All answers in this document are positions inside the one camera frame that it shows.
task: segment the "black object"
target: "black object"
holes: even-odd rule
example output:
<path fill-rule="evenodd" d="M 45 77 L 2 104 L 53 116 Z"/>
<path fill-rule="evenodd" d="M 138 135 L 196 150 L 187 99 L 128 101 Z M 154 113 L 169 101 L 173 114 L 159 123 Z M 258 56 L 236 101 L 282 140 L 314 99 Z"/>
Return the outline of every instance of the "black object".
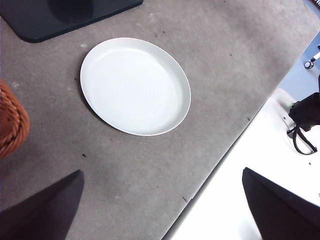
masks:
<path fill-rule="evenodd" d="M 142 3 L 143 0 L 0 0 L 0 15 L 19 38 L 39 43 Z"/>
<path fill-rule="evenodd" d="M 84 188 L 78 170 L 23 202 L 1 212 L 1 240 L 64 240 Z"/>
<path fill-rule="evenodd" d="M 295 127 L 287 131 L 292 134 L 295 149 L 303 155 L 310 155 L 317 152 L 317 148 L 313 146 L 302 134 L 300 128 L 308 132 L 315 125 L 320 125 L 320 93 L 315 92 L 307 98 L 297 101 L 290 109 L 289 116 L 295 122 Z M 297 135 L 312 149 L 312 152 L 304 153 L 297 145 Z"/>
<path fill-rule="evenodd" d="M 320 208 L 249 168 L 242 174 L 249 208 L 264 240 L 319 240 Z"/>

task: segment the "gray carpet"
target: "gray carpet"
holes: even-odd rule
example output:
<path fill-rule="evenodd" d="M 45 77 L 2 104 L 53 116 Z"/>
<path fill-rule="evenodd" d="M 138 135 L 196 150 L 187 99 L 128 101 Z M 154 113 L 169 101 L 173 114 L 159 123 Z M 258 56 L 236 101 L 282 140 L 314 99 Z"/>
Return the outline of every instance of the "gray carpet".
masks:
<path fill-rule="evenodd" d="M 145 0 L 36 44 L 2 20 L 1 77 L 31 119 L 27 141 L 1 161 L 2 209 L 81 169 L 68 240 L 160 239 L 318 30 L 300 0 Z M 117 37 L 149 41 L 184 69 L 191 108 L 173 131 L 129 135 L 87 108 L 81 63 Z"/>

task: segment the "orange wicker basket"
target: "orange wicker basket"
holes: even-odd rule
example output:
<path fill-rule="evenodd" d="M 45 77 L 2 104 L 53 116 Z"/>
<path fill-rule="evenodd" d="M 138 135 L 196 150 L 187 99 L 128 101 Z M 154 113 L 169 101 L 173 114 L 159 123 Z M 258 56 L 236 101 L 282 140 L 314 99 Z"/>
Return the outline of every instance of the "orange wicker basket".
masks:
<path fill-rule="evenodd" d="M 30 130 L 29 116 L 0 79 L 0 159 L 12 153 L 27 138 Z"/>

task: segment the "white plate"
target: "white plate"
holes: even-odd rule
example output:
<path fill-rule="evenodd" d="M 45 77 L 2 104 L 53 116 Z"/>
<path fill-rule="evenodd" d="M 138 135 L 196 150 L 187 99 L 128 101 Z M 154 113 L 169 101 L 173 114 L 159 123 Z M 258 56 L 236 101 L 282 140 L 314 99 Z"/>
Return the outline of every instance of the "white plate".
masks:
<path fill-rule="evenodd" d="M 186 74 L 168 53 L 147 41 L 114 38 L 100 43 L 85 57 L 80 79 L 95 113 L 128 134 L 167 133 L 189 111 Z"/>

